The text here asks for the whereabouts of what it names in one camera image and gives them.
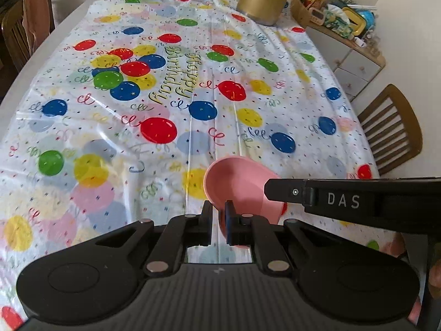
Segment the person's right hand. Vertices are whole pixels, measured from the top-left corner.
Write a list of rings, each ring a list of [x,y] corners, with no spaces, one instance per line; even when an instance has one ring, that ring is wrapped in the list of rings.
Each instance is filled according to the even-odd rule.
[[[419,294],[408,316],[419,330],[440,330],[440,255],[429,262],[420,257],[409,257],[419,276]]]

